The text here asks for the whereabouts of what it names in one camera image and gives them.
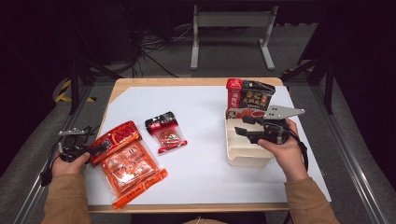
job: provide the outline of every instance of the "forearm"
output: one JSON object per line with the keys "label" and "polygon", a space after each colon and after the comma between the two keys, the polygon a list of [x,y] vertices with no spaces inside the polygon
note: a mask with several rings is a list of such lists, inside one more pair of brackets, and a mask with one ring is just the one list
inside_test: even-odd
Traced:
{"label": "forearm", "polygon": [[81,175],[54,177],[49,185],[44,211],[43,224],[92,223],[84,178]]}
{"label": "forearm", "polygon": [[329,202],[311,177],[289,181],[285,186],[295,224],[338,223]]}

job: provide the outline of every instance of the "person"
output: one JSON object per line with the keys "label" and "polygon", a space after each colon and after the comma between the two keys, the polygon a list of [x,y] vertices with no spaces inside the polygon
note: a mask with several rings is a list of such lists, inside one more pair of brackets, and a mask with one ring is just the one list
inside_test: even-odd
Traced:
{"label": "person", "polygon": [[[287,123],[298,134],[296,124],[290,119],[287,119]],[[302,153],[295,139],[290,138],[283,145],[260,139],[258,144],[275,155],[285,174],[285,191],[294,224],[339,223],[326,197],[305,170]],[[54,161],[53,179],[49,185],[42,224],[92,223],[88,213],[85,183],[80,174],[81,167],[89,157],[90,154],[85,153],[70,163],[59,158]],[[186,222],[191,223],[197,223],[197,220]],[[206,223],[223,222],[206,220]]]}

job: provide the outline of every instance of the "red snack package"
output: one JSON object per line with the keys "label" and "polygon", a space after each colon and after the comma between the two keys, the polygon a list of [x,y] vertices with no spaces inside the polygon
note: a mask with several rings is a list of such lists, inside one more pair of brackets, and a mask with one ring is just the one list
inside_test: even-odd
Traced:
{"label": "red snack package", "polygon": [[187,145],[187,140],[181,134],[175,115],[164,113],[145,122],[148,132],[160,142],[158,153],[163,153],[175,147]]}
{"label": "red snack package", "polygon": [[229,78],[226,88],[228,119],[241,119],[243,116],[262,117],[276,92],[272,85],[241,78]]}
{"label": "red snack package", "polygon": [[168,175],[151,157],[143,140],[133,141],[99,164],[114,193],[112,204],[116,209]]}
{"label": "red snack package", "polygon": [[106,151],[91,156],[91,165],[96,166],[100,161],[107,158],[109,155],[138,139],[142,139],[142,137],[134,125],[134,122],[129,120],[125,123],[122,123],[121,125],[100,136],[90,145],[90,147],[97,147],[102,144],[107,145]]}

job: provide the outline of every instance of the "floor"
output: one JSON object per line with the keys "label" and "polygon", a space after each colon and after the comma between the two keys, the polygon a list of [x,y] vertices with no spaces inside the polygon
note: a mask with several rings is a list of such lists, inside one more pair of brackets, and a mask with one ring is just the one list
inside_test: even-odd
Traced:
{"label": "floor", "polygon": [[[283,71],[297,66],[316,25],[285,25],[274,28],[269,50],[276,66],[268,71],[262,60],[257,39],[261,31],[255,29],[209,29],[200,35],[200,61],[197,71],[190,70],[191,36],[163,50],[147,51],[150,57],[140,57],[133,69],[121,73],[124,77],[281,77]],[[109,69],[122,67],[114,63]],[[396,223],[396,193],[376,166],[360,132],[350,115],[341,90],[335,85],[332,96],[333,115],[323,110],[323,81],[318,86],[308,86],[306,74],[301,74],[284,84],[290,87],[290,97],[295,107],[304,108],[300,117],[327,188],[332,196],[332,208],[341,223]],[[54,89],[54,98],[59,93]],[[96,102],[84,103],[74,117],[68,115],[70,103],[59,102],[37,127],[9,165],[0,181],[0,223],[39,223],[43,213],[47,189],[37,186],[48,151],[65,128],[100,124],[106,110],[114,80],[97,76],[91,87],[82,91]],[[356,174],[361,171],[365,182]],[[266,223],[283,223],[287,212],[265,213]],[[260,214],[254,220],[231,216],[230,223],[265,223]],[[158,216],[129,214],[92,214],[93,223],[156,223]],[[180,223],[179,220],[162,219],[163,223]]]}

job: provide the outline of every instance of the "dark background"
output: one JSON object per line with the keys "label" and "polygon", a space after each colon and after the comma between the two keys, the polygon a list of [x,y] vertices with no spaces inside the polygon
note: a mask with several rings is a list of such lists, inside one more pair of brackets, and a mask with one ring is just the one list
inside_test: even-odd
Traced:
{"label": "dark background", "polygon": [[[136,44],[140,34],[131,31],[138,32],[140,25],[147,25],[163,38],[170,38],[174,27],[192,20],[192,6],[123,8],[131,10],[132,18],[125,20],[119,5],[2,1],[1,174],[55,106],[54,88],[68,76],[69,64],[75,57],[84,56],[101,65],[129,62],[139,55]],[[321,5],[280,7],[276,25],[319,22],[325,8]],[[339,50],[332,58],[335,77],[368,148],[394,188],[395,9],[386,0],[344,5],[336,10],[341,23],[328,21],[328,27],[323,28],[325,32],[310,41],[305,54],[305,59],[318,57],[326,47],[331,47],[332,38],[341,36],[337,42]]]}

